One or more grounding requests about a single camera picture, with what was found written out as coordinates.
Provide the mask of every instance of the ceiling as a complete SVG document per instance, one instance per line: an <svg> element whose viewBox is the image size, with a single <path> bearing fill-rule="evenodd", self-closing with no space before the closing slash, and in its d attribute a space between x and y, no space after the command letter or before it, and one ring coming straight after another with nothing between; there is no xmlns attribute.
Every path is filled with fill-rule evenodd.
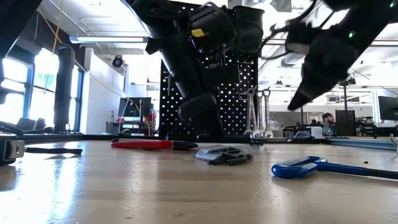
<svg viewBox="0 0 398 224"><path fill-rule="evenodd" d="M184 2L203 4L206 0L184 0ZM235 4L242 2L245 6L251 6L265 10L263 16L263 29L265 34L269 35L269 27L273 24L282 24L290 18L301 14L309 7L310 0L213 0L212 2L221 6L224 4ZM290 5L291 9L286 12L283 6ZM131 11L120 0L43 0L39 9L44 16L58 24L60 18L60 8L62 7L62 19L60 27L68 34L73 36L143 36L144 29L137 22ZM307 21L311 21L314 26L319 26L323 20L330 14L331 10L320 2L316 9L311 13ZM344 11L337 12L326 23L325 28L339 22L345 15ZM390 24L378 37L378 39L390 40L398 39L398 24ZM97 44L87 45L95 49L96 55L107 63L111 63L114 55L124 55L127 63L134 63L139 58L145 58L143 67L158 66L160 61L159 54L145 55L143 44ZM283 46L266 46L263 49L263 55L279 54L284 51ZM393 74L391 71L395 65L397 47L369 48L354 64L353 69L356 72L356 81L359 85L383 85L398 86L398 80L391 82L391 77L386 74ZM282 81L283 84L296 86L301 81L301 63L303 55L288 55L277 60L268 60L259 62L259 81L263 85L273 85L276 81ZM160 81L159 69L148 70L145 75L151 82ZM278 94L283 99L289 99L293 96L294 87L286 89L285 93ZM360 93L353 94L366 95L370 89L362 89Z"/></svg>

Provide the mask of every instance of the wooden table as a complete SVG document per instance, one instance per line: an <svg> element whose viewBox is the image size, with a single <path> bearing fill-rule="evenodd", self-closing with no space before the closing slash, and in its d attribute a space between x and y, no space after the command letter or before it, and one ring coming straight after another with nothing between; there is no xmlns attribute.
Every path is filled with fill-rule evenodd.
<svg viewBox="0 0 398 224"><path fill-rule="evenodd" d="M394 151L275 144L243 166L208 166L190 152L81 147L81 157L28 154L0 167L0 223L398 223L398 182L316 173L278 179L271 166L300 156L398 170Z"/></svg>

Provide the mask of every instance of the camera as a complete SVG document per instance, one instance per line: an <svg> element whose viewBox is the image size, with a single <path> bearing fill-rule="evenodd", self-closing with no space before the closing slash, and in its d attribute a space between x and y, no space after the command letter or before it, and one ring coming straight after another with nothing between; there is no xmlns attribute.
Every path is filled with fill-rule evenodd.
<svg viewBox="0 0 398 224"><path fill-rule="evenodd" d="M113 67L115 68L121 68L124 65L124 60L122 55L115 55L113 62L112 62Z"/></svg>

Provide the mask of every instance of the ceiling light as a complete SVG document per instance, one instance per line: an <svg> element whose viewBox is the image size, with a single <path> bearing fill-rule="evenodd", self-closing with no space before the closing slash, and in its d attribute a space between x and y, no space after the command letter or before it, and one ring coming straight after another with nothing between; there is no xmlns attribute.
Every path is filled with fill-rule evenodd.
<svg viewBox="0 0 398 224"><path fill-rule="evenodd" d="M146 43L146 37L69 37L73 44Z"/></svg>

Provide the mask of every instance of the desk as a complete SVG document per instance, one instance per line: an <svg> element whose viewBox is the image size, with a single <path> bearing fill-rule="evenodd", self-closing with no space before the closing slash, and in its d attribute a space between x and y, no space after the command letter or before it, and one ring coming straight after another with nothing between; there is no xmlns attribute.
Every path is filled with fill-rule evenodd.
<svg viewBox="0 0 398 224"><path fill-rule="evenodd" d="M327 145L246 147L254 162L208 166L191 152L111 149L106 141L40 146L83 148L81 157L28 154L0 167L0 223L398 223L398 183L317 173L272 176L276 162L330 162L398 170L393 151Z"/></svg>

